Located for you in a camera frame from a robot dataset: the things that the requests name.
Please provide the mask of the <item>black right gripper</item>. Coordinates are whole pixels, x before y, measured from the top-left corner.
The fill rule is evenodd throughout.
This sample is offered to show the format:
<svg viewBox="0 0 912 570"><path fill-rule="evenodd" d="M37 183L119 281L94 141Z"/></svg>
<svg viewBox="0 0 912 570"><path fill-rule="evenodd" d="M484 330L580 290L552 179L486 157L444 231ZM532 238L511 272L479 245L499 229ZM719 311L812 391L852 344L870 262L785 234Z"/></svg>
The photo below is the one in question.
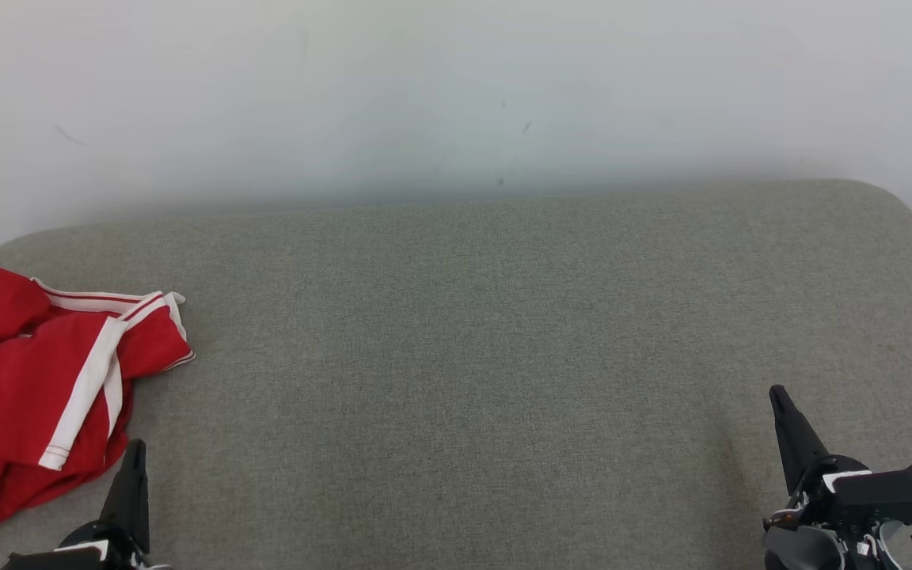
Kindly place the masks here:
<svg viewBox="0 0 912 570"><path fill-rule="evenodd" d="M763 522L766 569L884 569L877 540L880 517L847 515L837 486L875 470L829 454L783 385L769 389L788 503Z"/></svg>

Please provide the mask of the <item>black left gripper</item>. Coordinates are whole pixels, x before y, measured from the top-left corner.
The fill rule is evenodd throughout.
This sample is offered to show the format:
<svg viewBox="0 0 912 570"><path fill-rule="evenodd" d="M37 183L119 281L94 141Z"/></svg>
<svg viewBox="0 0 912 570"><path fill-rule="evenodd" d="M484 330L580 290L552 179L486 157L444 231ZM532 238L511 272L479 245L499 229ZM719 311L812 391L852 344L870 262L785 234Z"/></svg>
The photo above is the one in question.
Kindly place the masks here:
<svg viewBox="0 0 912 570"><path fill-rule="evenodd" d="M150 552L147 445L133 439L101 510L99 522L73 530L61 545L36 554L10 554L4 569L173 569Z"/></svg>

